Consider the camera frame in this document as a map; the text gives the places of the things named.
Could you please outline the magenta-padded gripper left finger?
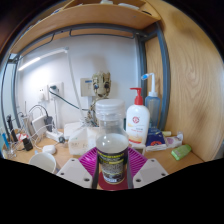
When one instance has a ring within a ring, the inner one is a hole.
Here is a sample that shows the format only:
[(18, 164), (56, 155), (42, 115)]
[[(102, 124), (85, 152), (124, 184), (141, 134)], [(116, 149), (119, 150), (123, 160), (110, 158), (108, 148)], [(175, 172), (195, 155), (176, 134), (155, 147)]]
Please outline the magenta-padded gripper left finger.
[(57, 175), (84, 188), (96, 189), (98, 185), (98, 154), (92, 148), (79, 159), (71, 158), (60, 169)]

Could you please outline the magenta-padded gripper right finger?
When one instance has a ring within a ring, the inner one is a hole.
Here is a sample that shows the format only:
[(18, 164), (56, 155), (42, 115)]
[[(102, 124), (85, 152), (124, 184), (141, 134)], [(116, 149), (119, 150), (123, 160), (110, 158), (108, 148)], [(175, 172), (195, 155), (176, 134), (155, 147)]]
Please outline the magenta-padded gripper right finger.
[(167, 175), (167, 171), (155, 158), (147, 159), (135, 149), (128, 149), (127, 184), (129, 189), (141, 188)]

